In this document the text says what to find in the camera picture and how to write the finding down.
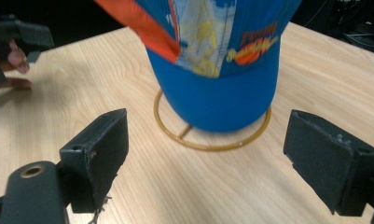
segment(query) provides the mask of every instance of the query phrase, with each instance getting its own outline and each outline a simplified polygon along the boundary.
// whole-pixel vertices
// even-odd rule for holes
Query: baseball cap
[[[145,44],[174,111],[216,133],[270,107],[281,34],[300,0],[96,0]]]

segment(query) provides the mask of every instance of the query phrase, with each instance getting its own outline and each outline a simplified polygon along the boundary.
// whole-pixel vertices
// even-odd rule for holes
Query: dark background
[[[0,14],[47,25],[56,47],[123,27],[91,0],[0,0]]]
[[[56,47],[123,27],[92,0],[0,0],[0,14],[47,25]],[[374,52],[374,0],[303,0],[291,21]]]

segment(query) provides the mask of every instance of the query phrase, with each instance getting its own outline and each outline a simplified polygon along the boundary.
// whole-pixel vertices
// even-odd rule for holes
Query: wooden table
[[[183,147],[159,128],[159,84],[128,28],[44,52],[28,78],[32,91],[0,90],[0,196],[14,170],[58,162],[59,149],[96,117],[127,108],[130,153],[99,223],[369,223],[374,212],[367,206],[362,217],[332,216],[283,154],[294,108],[374,146],[373,53],[289,24],[268,129],[224,152]],[[165,100],[159,109],[171,129],[184,128]],[[188,138],[222,144],[248,132],[195,130]],[[69,215],[73,224],[92,219]]]

